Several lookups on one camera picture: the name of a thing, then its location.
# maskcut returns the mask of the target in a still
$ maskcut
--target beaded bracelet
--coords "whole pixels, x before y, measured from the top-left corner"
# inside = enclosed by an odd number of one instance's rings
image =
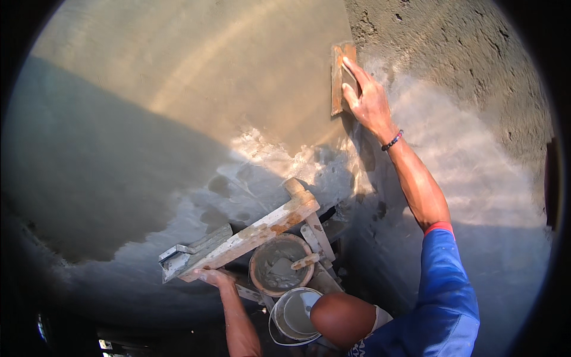
[[[383,150],[383,151],[389,150],[389,148],[391,146],[393,146],[397,141],[399,141],[400,138],[403,137],[403,134],[404,134],[404,130],[399,130],[399,133],[396,135],[396,138],[394,138],[393,141],[391,141],[390,143],[381,146],[381,150]]]

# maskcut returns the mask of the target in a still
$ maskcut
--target worker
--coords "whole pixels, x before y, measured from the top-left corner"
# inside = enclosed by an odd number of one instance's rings
[[[345,65],[362,94],[343,83],[343,95],[359,122],[387,151],[416,222],[424,232],[418,302],[396,319],[343,292],[313,305],[313,326],[349,356],[469,356],[480,326],[476,294],[460,262],[448,204],[438,184],[391,121],[383,87],[347,57]],[[231,357],[261,356],[260,341],[240,302],[234,280],[218,270],[196,270],[220,290]]]

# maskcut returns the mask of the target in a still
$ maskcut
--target left hand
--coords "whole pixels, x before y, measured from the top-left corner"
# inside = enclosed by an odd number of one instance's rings
[[[226,270],[220,269],[194,269],[194,274],[198,275],[198,278],[210,285],[213,285],[220,289],[221,286],[233,286],[236,279],[225,273]]]

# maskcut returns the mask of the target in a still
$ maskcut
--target blue shirt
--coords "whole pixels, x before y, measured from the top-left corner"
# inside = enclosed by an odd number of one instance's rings
[[[419,301],[408,314],[379,327],[348,356],[469,356],[480,326],[476,294],[460,261],[452,226],[425,234]]]

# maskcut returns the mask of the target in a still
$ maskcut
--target mortar bucket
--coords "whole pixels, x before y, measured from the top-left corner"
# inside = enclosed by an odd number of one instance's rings
[[[308,287],[298,287],[283,294],[270,312],[268,329],[272,340],[282,346],[301,346],[318,339],[321,334],[311,324],[309,313],[322,295]],[[282,334],[300,342],[286,344],[276,341],[270,328],[272,321]]]

